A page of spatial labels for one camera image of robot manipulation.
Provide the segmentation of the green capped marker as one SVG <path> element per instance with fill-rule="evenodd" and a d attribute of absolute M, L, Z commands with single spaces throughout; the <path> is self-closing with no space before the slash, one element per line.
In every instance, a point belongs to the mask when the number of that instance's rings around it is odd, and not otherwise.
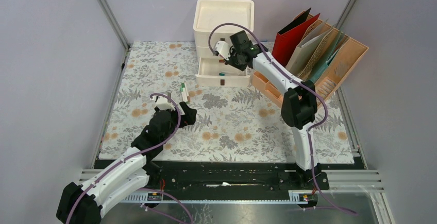
<path fill-rule="evenodd" d="M 184 82 L 181 84 L 181 95 L 184 102 L 190 102 L 190 96 Z"/>

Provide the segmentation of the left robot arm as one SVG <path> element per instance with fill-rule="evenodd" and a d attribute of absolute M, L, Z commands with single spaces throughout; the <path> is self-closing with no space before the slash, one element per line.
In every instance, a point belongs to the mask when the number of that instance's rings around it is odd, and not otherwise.
<path fill-rule="evenodd" d="M 62 223 L 100 223 L 120 201 L 134 191 L 159 184 L 159 169 L 151 160 L 175 132 L 196 122 L 197 110 L 180 102 L 158 104 L 149 124 L 131 146 L 93 178 L 69 183 L 62 192 L 56 217 Z"/>

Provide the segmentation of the teal capped white marker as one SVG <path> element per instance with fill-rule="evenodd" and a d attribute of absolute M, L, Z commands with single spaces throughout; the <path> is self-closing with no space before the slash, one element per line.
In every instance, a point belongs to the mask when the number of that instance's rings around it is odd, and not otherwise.
<path fill-rule="evenodd" d="M 228 72 L 220 72 L 218 75 L 219 76 L 227 76 L 227 77 L 240 76 L 239 74 L 228 73 Z"/>

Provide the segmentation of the white three-drawer organizer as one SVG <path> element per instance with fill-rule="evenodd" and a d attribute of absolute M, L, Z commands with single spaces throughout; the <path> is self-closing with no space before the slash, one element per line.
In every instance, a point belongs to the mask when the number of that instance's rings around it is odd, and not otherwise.
<path fill-rule="evenodd" d="M 236 26 L 223 26 L 212 33 L 220 24 L 235 23 L 254 30 L 255 3 L 252 0 L 198 0 L 196 4 L 193 32 L 199 60 L 197 83 L 204 87 L 247 87 L 250 75 L 230 65 L 219 62 L 220 56 L 212 52 L 217 41 L 226 41 L 231 46 L 230 36 L 242 31 Z M 219 76 L 220 72 L 240 76 Z"/>

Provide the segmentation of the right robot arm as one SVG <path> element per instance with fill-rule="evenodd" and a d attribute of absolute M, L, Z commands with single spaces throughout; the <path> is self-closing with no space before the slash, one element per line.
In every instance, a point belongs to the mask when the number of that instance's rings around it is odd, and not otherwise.
<path fill-rule="evenodd" d="M 304 82 L 288 72 L 262 44 L 253 44 L 244 31 L 230 36 L 232 48 L 225 53 L 226 64 L 239 70 L 250 67 L 261 73 L 283 97 L 281 116 L 292 128 L 296 149 L 296 164 L 302 169 L 296 174 L 296 184 L 303 189 L 316 182 L 312 168 L 313 145 L 309 139 L 314 124 L 317 101 L 314 84 Z"/>

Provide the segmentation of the teal folder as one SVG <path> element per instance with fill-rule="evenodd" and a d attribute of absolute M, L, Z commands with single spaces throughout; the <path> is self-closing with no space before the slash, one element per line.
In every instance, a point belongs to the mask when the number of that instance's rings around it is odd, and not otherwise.
<path fill-rule="evenodd" d="M 312 71 L 310 72 L 310 75 L 309 75 L 309 80 L 310 81 L 312 81 L 313 83 L 317 82 L 317 80 L 320 78 L 322 73 L 328 67 L 329 59 L 330 59 L 331 55 L 333 54 L 333 52 L 335 51 L 335 48 L 336 48 L 337 44 L 339 42 L 341 42 L 341 40 L 344 38 L 344 36 L 345 36 L 345 33 L 340 32 L 332 40 L 332 42 L 330 43 L 328 48 L 325 50 L 323 55 L 320 57 L 320 59 L 318 60 L 318 62 L 315 64 L 315 66 L 313 67 Z"/>

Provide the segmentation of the red folder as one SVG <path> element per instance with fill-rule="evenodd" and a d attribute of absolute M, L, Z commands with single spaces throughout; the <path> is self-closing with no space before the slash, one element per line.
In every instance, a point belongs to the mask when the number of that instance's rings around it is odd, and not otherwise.
<path fill-rule="evenodd" d="M 311 8 L 302 12 L 276 34 L 272 55 L 282 66 L 288 64 L 307 29 L 318 20 L 320 13 L 310 18 L 310 11 Z"/>

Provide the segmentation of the beige folder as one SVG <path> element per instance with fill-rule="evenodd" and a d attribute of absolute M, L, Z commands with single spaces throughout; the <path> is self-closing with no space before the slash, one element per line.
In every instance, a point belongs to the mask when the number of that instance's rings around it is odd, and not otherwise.
<path fill-rule="evenodd" d="M 317 21 L 313 23 L 296 46 L 285 68 L 293 75 L 302 78 L 301 74 L 304 68 L 323 38 L 331 29 L 332 26 L 327 24 L 327 21 Z"/>

